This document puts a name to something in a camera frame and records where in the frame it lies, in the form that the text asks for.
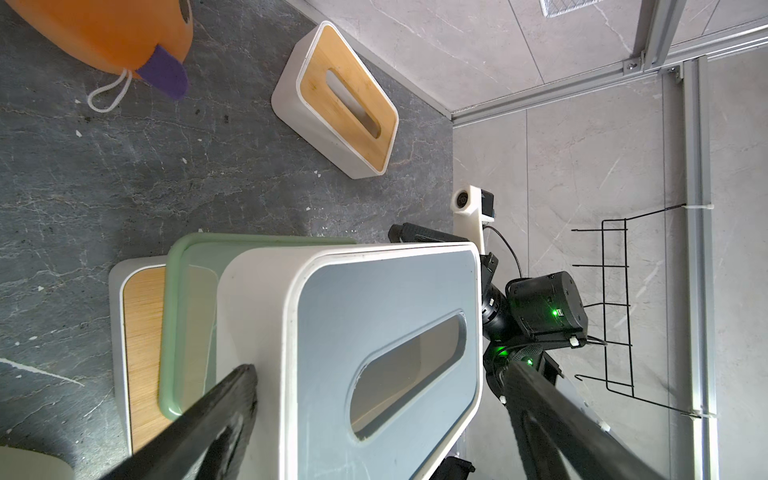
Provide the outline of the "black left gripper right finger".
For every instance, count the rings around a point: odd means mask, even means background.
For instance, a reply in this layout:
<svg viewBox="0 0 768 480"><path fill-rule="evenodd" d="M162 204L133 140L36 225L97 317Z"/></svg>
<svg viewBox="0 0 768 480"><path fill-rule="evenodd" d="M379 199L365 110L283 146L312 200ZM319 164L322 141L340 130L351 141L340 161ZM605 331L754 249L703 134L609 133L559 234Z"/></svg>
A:
<svg viewBox="0 0 768 480"><path fill-rule="evenodd" d="M564 460L583 479L660 477L531 367L515 362L503 379L506 409L527 478L567 479Z"/></svg>

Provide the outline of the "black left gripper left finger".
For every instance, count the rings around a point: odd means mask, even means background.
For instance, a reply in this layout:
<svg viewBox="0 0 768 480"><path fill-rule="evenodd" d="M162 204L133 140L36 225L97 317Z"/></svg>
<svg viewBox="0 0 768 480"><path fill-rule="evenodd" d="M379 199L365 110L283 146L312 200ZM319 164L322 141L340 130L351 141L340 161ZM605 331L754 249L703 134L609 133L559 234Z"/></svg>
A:
<svg viewBox="0 0 768 480"><path fill-rule="evenodd" d="M242 364L106 479L235 479L257 414L258 377Z"/></svg>

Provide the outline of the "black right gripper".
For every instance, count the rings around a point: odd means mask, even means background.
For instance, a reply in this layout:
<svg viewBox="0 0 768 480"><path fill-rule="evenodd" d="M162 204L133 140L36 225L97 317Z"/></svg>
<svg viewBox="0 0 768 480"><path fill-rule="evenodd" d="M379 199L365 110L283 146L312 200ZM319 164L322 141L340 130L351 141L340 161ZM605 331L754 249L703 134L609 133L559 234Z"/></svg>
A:
<svg viewBox="0 0 768 480"><path fill-rule="evenodd" d="M413 223L393 224L388 231L388 239L391 243L468 242L465 237ZM489 340L484 360L491 360L501 351L522 344L522 330L512 315L509 300L492 283L498 263L492 253L480 256L482 331Z"/></svg>

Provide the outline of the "mint green tissue box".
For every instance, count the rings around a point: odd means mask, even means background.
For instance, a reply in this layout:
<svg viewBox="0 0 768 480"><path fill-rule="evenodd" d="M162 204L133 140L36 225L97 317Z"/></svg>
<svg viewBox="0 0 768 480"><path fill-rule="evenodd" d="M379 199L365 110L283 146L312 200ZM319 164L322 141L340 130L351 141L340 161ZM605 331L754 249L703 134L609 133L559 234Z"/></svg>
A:
<svg viewBox="0 0 768 480"><path fill-rule="evenodd" d="M344 237L191 233L165 267L158 406L173 421L216 384L217 288L226 267L255 248L347 245Z"/></svg>

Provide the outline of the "white tissue box grey lid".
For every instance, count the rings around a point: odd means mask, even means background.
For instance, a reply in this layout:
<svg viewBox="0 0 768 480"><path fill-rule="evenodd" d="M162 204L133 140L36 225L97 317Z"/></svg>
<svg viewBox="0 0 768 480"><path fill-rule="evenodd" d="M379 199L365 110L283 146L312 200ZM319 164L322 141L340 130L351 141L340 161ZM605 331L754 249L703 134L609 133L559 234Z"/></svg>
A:
<svg viewBox="0 0 768 480"><path fill-rule="evenodd" d="M219 376L257 374L243 479L427 479L482 396L469 242L257 248L217 288Z"/></svg>

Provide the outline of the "white tissue box bamboo lid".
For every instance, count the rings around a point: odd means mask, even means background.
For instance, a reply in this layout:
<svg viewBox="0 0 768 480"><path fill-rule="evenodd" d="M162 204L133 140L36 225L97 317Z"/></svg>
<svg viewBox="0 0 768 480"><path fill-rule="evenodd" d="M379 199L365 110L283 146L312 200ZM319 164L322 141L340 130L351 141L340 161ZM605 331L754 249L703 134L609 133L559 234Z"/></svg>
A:
<svg viewBox="0 0 768 480"><path fill-rule="evenodd" d="M349 178L386 173L398 110L333 23L319 23L295 45L271 105Z"/></svg>

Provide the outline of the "large bamboo lid tissue box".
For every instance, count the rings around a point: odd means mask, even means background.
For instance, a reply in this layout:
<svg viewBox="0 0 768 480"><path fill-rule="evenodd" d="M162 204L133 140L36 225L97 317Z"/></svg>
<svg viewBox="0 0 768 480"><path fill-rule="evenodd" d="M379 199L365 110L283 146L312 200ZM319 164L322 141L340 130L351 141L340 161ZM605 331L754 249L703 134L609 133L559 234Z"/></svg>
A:
<svg viewBox="0 0 768 480"><path fill-rule="evenodd" d="M171 423L158 404L165 265L136 258L109 273L114 393L130 454Z"/></svg>

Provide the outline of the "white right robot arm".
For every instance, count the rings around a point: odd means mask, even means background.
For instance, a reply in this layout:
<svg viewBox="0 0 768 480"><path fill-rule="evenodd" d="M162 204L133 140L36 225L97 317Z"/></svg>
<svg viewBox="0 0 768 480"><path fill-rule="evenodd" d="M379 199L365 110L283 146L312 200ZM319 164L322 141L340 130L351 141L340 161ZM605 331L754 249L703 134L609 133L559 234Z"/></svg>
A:
<svg viewBox="0 0 768 480"><path fill-rule="evenodd" d="M498 258L482 251L479 260L482 330L490 341L482 363L486 382L503 405L508 404L503 376L511 364L524 364L556 385L562 370L549 350L606 344L588 334L585 306L568 272L519 274L499 289L493 283Z"/></svg>

